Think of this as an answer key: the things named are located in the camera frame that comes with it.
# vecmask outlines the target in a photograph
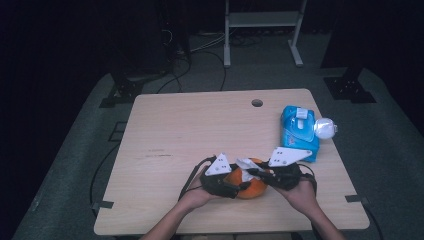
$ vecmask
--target floor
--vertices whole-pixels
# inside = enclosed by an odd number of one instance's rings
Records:
[[[323,116],[339,127],[335,145],[357,193],[375,217],[365,230],[343,231],[348,239],[420,239],[424,235],[424,139],[388,93],[384,82],[364,69],[359,77],[376,103],[334,100],[323,78],[345,69],[321,69],[330,34],[301,34],[298,48],[304,66],[295,66],[287,40],[290,34],[243,39],[251,45],[231,49],[232,65],[222,66],[222,42],[192,55],[189,66],[176,60],[174,73],[147,83],[142,94],[307,88]],[[193,36],[191,48],[212,41]],[[135,239],[105,237],[93,231],[91,202],[102,200],[116,156],[110,135],[127,121],[132,105],[100,108],[113,87],[109,74],[99,79],[81,109],[55,162],[21,222],[14,239]],[[303,239],[315,239],[301,232]],[[238,240],[285,239],[284,234],[237,235]],[[183,236],[184,239],[233,239],[232,235]]]

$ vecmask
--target table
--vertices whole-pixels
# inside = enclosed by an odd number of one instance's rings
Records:
[[[230,28],[234,27],[280,27],[294,26],[293,39],[288,40],[290,51],[297,67],[303,66],[297,50],[297,39],[302,26],[307,0],[302,0],[299,11],[285,12],[230,12],[229,1],[225,0],[224,66],[231,66]]]
[[[252,102],[261,101],[261,107]],[[315,111],[307,89],[140,95],[134,102],[94,231],[99,235],[144,234],[172,208],[193,167],[225,152],[236,158],[268,160],[280,142],[286,105]],[[333,141],[321,141],[316,163],[317,199],[339,229],[365,229],[368,217]],[[178,234],[285,232],[310,230],[272,188],[251,200],[218,199],[190,213]]]

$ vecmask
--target blue package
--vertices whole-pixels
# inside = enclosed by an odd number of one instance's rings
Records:
[[[314,111],[297,106],[286,106],[281,114],[281,145],[288,148],[311,150],[305,161],[315,162],[319,150],[319,138],[314,131]]]

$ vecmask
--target dark background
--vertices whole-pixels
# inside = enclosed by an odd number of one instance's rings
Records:
[[[223,30],[223,0],[186,0],[185,9],[183,3],[1,2],[1,239],[13,236],[82,104],[111,65],[124,73],[159,72],[184,41],[181,35],[165,48],[161,29]],[[234,0],[232,8],[269,11],[297,4]],[[424,133],[422,12],[413,0],[309,0],[302,32],[332,31],[322,67],[360,61],[383,79]]]

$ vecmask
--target orange ball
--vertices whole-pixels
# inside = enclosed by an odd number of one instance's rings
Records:
[[[254,163],[262,162],[261,160],[257,158],[250,158],[250,160],[252,160]],[[236,170],[228,174],[228,176],[225,178],[225,181],[238,186],[240,183],[242,183],[241,175],[242,175],[241,169],[237,168]],[[268,185],[266,185],[262,180],[252,178],[250,180],[250,186],[246,190],[240,190],[237,197],[241,199],[255,198],[262,195],[265,192],[267,187]]]

